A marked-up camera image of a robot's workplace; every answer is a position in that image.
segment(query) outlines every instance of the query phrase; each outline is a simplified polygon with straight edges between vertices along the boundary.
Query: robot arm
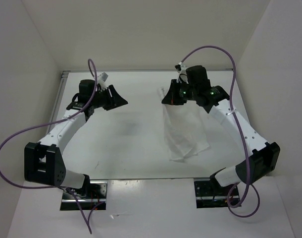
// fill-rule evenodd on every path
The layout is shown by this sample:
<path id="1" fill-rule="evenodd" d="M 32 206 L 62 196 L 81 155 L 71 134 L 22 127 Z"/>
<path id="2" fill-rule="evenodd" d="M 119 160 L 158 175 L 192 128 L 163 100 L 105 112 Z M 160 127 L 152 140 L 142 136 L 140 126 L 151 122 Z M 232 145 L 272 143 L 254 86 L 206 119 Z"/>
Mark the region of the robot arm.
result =
<path id="1" fill-rule="evenodd" d="M 89 176 L 67 170 L 62 153 L 74 134 L 94 113 L 94 109 L 103 107 L 108 111 L 128 104 L 116 92 L 113 85 L 104 86 L 101 79 L 106 77 L 105 73 L 99 76 L 98 90 L 90 105 L 82 113 L 58 123 L 38 143 L 30 142 L 26 145 L 24 150 L 24 175 L 27 181 L 56 187 L 86 189 L 90 183 Z M 79 93 L 73 97 L 71 104 L 66 108 L 63 119 L 69 118 L 85 106 L 94 87 L 94 80 L 86 79 L 80 82 Z"/>
<path id="2" fill-rule="evenodd" d="M 180 65 L 177 65 L 176 68 L 177 70 L 182 70 Z M 208 114 L 214 117 L 226 129 L 236 141 L 240 150 L 244 151 L 239 130 L 232 115 L 236 113 L 248 148 L 251 183 L 273 171 L 280 147 L 275 142 L 269 144 L 235 108 L 231 111 L 229 95 L 220 86 L 211 87 L 204 67 L 201 65 L 193 66 L 187 68 L 185 72 L 187 82 L 172 79 L 170 89 L 163 98 L 162 103 L 183 105 L 187 100 L 196 101 L 197 105 L 203 107 Z M 210 176 L 210 181 L 216 190 L 230 184 L 246 182 L 246 180 L 247 167 L 245 161 L 236 166 L 219 170 Z"/>

